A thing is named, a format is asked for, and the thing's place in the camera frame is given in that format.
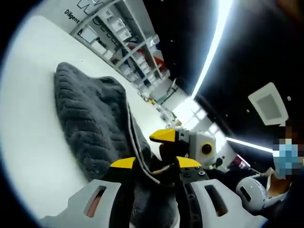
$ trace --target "ceiling light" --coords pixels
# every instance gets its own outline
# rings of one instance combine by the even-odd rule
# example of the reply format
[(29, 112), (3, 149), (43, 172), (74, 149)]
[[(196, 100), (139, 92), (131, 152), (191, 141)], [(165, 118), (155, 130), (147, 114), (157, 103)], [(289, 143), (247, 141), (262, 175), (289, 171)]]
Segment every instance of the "ceiling light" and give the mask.
[(191, 95), (191, 97), (193, 99), (195, 98), (195, 95), (198, 93), (198, 91), (200, 89), (200, 85), (203, 82), (204, 77), (207, 74), (207, 71), (210, 67), (210, 64), (212, 62), (214, 54), (215, 54), (215, 52), (218, 48), (219, 41), (220, 41), (220, 38), (223, 34), (223, 30), (224, 30), (224, 27), (225, 27), (225, 24), (226, 24), (226, 20), (227, 20), (227, 17), (228, 17), (228, 14), (229, 14), (229, 11), (230, 11), (230, 8), (231, 8), (231, 5), (232, 5), (232, 0), (218, 0), (218, 3), (219, 3), (219, 9), (218, 9), (219, 11), (218, 11), (217, 26), (215, 28), (215, 33), (214, 33), (214, 36), (213, 36), (213, 40), (212, 40), (212, 43), (211, 43), (209, 53), (207, 55), (204, 67), (203, 67), (203, 69), (200, 73), (198, 82), (196, 83), (195, 88), (193, 90), (193, 93)]
[(237, 139), (231, 139), (229, 137), (226, 137), (226, 140), (234, 142), (234, 143), (238, 143), (238, 144), (241, 144), (241, 145), (244, 145), (244, 146), (249, 146), (249, 147), (252, 147), (252, 148), (256, 148), (258, 150), (262, 150), (262, 151), (267, 151), (267, 152), (273, 153), (272, 149), (266, 148), (266, 147), (263, 147), (263, 146), (254, 145), (254, 144), (251, 144), (251, 143), (248, 143), (248, 142), (243, 142), (243, 141), (240, 141), (240, 140), (237, 140)]

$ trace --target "white table surface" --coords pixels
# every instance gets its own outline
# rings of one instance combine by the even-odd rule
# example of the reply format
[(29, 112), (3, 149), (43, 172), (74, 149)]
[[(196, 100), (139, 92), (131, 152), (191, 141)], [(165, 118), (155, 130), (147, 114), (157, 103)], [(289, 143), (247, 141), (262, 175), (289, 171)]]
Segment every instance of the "white table surface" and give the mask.
[[(60, 62), (92, 77), (116, 78), (146, 138), (165, 127), (154, 107), (93, 52), (44, 17), (28, 19), (2, 69), (0, 145), (12, 187), (36, 218), (64, 210), (68, 198), (86, 184), (55, 110), (53, 74)], [(158, 144), (151, 145), (157, 153)]]

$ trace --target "white shelving unit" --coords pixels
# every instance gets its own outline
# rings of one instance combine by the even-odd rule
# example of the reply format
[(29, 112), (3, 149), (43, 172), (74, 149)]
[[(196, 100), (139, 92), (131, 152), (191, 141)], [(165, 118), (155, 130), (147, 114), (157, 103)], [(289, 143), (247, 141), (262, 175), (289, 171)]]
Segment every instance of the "white shelving unit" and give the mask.
[[(101, 12), (102, 10), (113, 9), (113, 8), (115, 9), (115, 12), (119, 14), (118, 16), (122, 20), (125, 19), (125, 24), (127, 25), (126, 27), (130, 30), (132, 34), (132, 38), (136, 38), (137, 45), (132, 50), (128, 47), (128, 43), (123, 41), (118, 36), (117, 32), (109, 24), (108, 19), (103, 19), (102, 17), (98, 16), (99, 12)], [(144, 90), (145, 92), (147, 91), (151, 92), (157, 86), (157, 84), (160, 83), (160, 81), (167, 78), (169, 75), (166, 76), (162, 75), (161, 71), (159, 70), (161, 65), (156, 64), (154, 56), (150, 50), (150, 46), (151, 46), (150, 43), (151, 41), (153, 41), (153, 38), (156, 36), (156, 34), (145, 34), (143, 29), (140, 27), (140, 24), (138, 23), (139, 19), (140, 18), (136, 17), (136, 12), (132, 11), (132, 7), (130, 6), (128, 0), (109, 0), (105, 4), (99, 6), (93, 12), (91, 12), (83, 21), (78, 23), (78, 25), (73, 29), (70, 35), (73, 36), (82, 44), (84, 44), (87, 48), (92, 50), (96, 55), (102, 58), (106, 63), (108, 63), (111, 67), (113, 67), (116, 71), (118, 71), (128, 80), (129, 80), (128, 76), (124, 75), (119, 70), (119, 67), (123, 63), (131, 59), (134, 66), (134, 72), (136, 72), (137, 75), (140, 76), (140, 78), (138, 78), (138, 80), (135, 80), (133, 83), (138, 87), (138, 89), (142, 91)], [(121, 51), (121, 49), (123, 49), (124, 52), (126, 53), (125, 56), (122, 56), (120, 59), (118, 59), (118, 61), (113, 63), (111, 59), (110, 60), (106, 59), (104, 55), (97, 52), (91, 46), (91, 44), (94, 41), (96, 41), (98, 37), (94, 41), (89, 43), (80, 36), (82, 31), (88, 27), (89, 23), (91, 23), (92, 20), (98, 21), (106, 27), (108, 32), (113, 35), (116, 42), (120, 46), (120, 49), (118, 51)], [(151, 69), (148, 73), (146, 72), (146, 70), (143, 70), (140, 67), (140, 65), (137, 63), (134, 57), (134, 53), (136, 53), (139, 49), (142, 50), (142, 54), (145, 57), (145, 61), (147, 62), (147, 64)]]

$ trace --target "black ceiling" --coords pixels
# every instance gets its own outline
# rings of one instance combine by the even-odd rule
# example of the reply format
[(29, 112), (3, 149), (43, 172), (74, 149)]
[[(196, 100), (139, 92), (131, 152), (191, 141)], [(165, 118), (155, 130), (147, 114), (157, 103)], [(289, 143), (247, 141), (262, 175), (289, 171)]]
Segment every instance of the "black ceiling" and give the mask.
[[(191, 94), (214, 35), (218, 1), (143, 1), (171, 78)], [(227, 136), (272, 148), (279, 127), (262, 123), (248, 95), (273, 82), (289, 117), (301, 120), (303, 76), (303, 25), (287, 17), (275, 0), (235, 1), (196, 100)], [(269, 153), (230, 145), (259, 170), (273, 165)]]

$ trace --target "blue face mask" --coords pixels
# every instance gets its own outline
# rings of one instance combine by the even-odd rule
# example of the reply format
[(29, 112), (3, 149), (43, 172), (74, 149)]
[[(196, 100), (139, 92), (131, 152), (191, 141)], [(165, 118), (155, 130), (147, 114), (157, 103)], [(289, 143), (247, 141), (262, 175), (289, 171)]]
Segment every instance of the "blue face mask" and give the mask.
[(285, 179), (286, 175), (300, 173), (303, 162), (298, 159), (298, 145), (292, 144), (291, 139), (285, 139), (285, 144), (278, 146), (279, 150), (273, 151), (276, 177)]

